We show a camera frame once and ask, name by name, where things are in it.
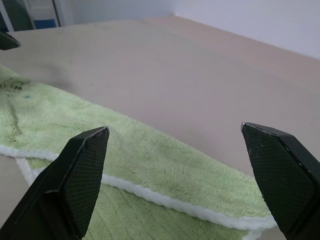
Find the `textured gripper pad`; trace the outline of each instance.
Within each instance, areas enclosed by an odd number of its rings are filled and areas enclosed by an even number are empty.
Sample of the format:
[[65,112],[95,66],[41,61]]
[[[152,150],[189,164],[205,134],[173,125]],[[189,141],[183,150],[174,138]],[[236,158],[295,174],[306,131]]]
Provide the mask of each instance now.
[[79,237],[84,237],[100,191],[107,150],[105,131],[89,138],[63,186],[63,194]]
[[315,184],[275,136],[250,126],[242,132],[262,196],[288,233],[316,194]]

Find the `microfiber cloth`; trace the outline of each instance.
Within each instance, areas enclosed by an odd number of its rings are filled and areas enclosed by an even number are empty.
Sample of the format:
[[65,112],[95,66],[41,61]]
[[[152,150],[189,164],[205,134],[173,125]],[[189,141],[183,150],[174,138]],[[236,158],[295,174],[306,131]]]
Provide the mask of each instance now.
[[0,154],[26,181],[108,126],[86,240],[256,240],[276,225],[253,177],[128,116],[0,66]]

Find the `green towel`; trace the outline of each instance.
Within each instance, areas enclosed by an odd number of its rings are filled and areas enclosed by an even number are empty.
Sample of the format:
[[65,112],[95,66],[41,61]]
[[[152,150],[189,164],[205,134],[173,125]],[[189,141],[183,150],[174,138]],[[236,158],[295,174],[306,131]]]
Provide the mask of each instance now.
[[29,184],[73,136],[108,126],[85,239],[255,240],[276,225],[254,178],[113,110],[0,67],[0,154]]

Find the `table surface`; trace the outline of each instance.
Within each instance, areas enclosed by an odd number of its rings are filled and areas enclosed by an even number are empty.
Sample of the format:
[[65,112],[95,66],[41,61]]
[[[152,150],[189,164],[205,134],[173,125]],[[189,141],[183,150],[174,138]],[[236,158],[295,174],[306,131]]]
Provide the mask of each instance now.
[[[319,60],[180,17],[12,35],[21,47],[1,52],[0,64],[151,125],[245,173],[252,175],[252,168],[242,122],[289,132],[320,159]],[[10,160],[0,161],[12,169],[0,173],[1,216],[27,189]],[[8,185],[20,187],[13,193]],[[272,229],[262,239],[285,238]]]

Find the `white wall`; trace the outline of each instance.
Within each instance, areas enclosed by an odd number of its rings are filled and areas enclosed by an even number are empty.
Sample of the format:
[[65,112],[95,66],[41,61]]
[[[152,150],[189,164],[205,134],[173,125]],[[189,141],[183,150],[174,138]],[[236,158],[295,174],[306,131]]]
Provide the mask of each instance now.
[[75,22],[177,14],[320,59],[320,0],[71,0]]

